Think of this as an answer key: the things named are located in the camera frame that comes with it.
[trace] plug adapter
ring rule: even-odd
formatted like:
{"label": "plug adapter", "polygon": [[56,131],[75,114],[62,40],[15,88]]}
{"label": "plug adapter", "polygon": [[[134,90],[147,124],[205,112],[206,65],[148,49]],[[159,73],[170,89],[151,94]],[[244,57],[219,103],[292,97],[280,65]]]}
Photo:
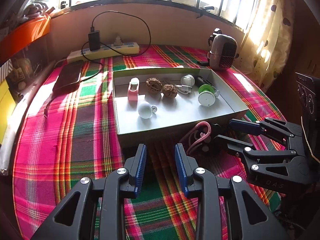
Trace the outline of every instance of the plug adapter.
{"label": "plug adapter", "polygon": [[100,49],[100,32],[92,31],[88,33],[89,48],[91,51]]}

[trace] black speaker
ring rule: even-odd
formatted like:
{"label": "black speaker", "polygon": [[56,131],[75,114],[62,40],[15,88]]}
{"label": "black speaker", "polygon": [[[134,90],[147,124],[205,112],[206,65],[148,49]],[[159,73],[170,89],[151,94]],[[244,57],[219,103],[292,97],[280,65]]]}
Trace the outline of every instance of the black speaker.
{"label": "black speaker", "polygon": [[320,79],[296,73],[306,151],[320,163]]}

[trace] orange box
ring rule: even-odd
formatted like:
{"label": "orange box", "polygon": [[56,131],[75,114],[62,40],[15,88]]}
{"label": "orange box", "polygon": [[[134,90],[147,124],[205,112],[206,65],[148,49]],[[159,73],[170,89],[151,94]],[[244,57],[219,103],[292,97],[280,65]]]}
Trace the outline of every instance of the orange box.
{"label": "orange box", "polygon": [[50,16],[28,21],[7,35],[0,42],[0,66],[15,53],[50,31]]}

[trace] floral curtain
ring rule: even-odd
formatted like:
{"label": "floral curtain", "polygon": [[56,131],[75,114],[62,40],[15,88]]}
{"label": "floral curtain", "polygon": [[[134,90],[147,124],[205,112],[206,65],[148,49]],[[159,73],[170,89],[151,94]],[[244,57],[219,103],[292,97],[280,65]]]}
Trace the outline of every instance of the floral curtain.
{"label": "floral curtain", "polygon": [[294,0],[258,0],[234,65],[264,92],[288,59],[294,20]]}

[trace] pink toy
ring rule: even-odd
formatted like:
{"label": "pink toy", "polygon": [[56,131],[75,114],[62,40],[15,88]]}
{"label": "pink toy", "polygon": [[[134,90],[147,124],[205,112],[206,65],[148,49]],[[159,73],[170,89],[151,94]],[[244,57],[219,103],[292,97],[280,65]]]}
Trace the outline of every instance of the pink toy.
{"label": "pink toy", "polygon": [[128,87],[128,100],[138,101],[138,94],[139,94],[139,79],[132,78]]}

